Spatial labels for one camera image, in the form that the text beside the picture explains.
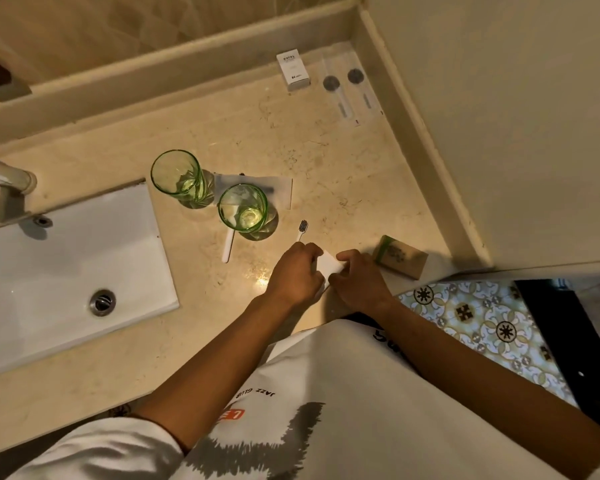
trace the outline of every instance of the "wrapped soap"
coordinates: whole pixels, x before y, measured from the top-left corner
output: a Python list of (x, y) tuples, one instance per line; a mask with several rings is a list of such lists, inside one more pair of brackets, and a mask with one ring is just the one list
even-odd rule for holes
[(388, 235), (382, 236), (373, 254), (376, 264), (419, 280), (429, 255)]

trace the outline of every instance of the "beige wall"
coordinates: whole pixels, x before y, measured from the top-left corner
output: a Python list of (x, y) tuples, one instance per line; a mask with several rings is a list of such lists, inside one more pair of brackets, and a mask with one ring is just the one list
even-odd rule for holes
[(368, 0), (499, 269), (600, 261), (600, 0)]
[(0, 0), (0, 62), (30, 84), (334, 0)]

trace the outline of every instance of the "faucet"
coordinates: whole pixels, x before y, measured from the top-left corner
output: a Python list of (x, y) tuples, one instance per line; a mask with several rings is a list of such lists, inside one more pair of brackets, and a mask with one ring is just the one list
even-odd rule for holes
[(0, 161), (0, 187), (5, 187), (11, 192), (26, 195), (38, 183), (32, 172), (14, 168)]

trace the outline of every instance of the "marble countertop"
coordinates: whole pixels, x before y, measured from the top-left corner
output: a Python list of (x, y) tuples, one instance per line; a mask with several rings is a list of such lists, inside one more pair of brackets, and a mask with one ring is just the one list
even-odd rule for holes
[[(307, 67), (316, 80), (320, 63)], [(0, 450), (152, 391), (264, 291), (294, 242), (332, 254), (370, 250), (382, 234), (429, 252), (423, 282), (455, 272), (449, 250), (379, 112), (343, 120), (320, 84), (289, 94), (267, 66), (0, 145), (0, 159), (38, 176), (27, 208), (42, 212), (148, 177), (160, 153), (182, 148), (218, 173), (293, 177), (291, 210), (275, 233), (236, 235), (221, 262), (226, 228), (215, 207), (192, 210), (151, 197), (180, 308), (0, 374)], [(355, 97), (350, 97), (355, 106)], [(418, 282), (387, 273), (398, 294)], [(331, 292), (292, 326), (346, 313)]]

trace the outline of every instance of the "white sink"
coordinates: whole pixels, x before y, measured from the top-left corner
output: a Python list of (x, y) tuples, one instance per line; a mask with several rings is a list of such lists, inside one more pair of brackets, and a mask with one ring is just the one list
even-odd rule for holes
[(44, 217), (0, 228), (0, 372), (179, 306), (144, 183)]

